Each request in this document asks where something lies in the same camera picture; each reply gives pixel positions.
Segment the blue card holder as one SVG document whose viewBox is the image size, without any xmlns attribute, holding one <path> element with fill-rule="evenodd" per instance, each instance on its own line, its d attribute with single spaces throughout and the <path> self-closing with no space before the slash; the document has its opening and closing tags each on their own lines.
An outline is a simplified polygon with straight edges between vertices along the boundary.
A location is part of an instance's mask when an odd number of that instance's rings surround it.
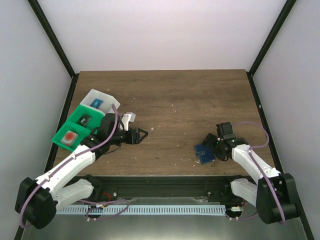
<svg viewBox="0 0 320 240">
<path fill-rule="evenodd" d="M 212 163 L 216 159 L 210 148 L 203 144 L 195 145 L 194 150 L 202 165 Z"/>
</svg>

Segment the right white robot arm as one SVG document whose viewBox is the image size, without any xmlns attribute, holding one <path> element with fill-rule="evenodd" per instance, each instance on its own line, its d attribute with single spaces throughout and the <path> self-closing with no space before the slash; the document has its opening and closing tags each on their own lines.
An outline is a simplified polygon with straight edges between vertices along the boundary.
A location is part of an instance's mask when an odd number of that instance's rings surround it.
<svg viewBox="0 0 320 240">
<path fill-rule="evenodd" d="M 244 138 L 237 137 L 230 122 L 216 125 L 216 134 L 208 133 L 202 144 L 220 161 L 233 160 L 252 178 L 230 183 L 231 192 L 253 205 L 265 224 L 298 218 L 300 197 L 294 177 L 266 163 Z"/>
</svg>

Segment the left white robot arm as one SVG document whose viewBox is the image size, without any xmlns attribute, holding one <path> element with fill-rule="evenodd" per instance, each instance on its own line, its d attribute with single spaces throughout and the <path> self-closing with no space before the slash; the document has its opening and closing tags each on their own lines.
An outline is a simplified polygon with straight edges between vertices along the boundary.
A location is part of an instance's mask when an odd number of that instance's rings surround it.
<svg viewBox="0 0 320 240">
<path fill-rule="evenodd" d="M 20 226 L 26 228 L 24 222 L 29 222 L 36 229 L 42 229 L 53 220 L 57 211 L 92 195 L 99 196 L 100 184 L 91 176 L 68 183 L 84 168 L 106 155 L 112 145 L 140 144 L 148 132 L 129 126 L 135 118 L 133 112 L 122 116 L 107 113 L 100 125 L 57 166 L 36 179 L 25 178 L 19 185 L 14 207 L 19 213 Z"/>
</svg>

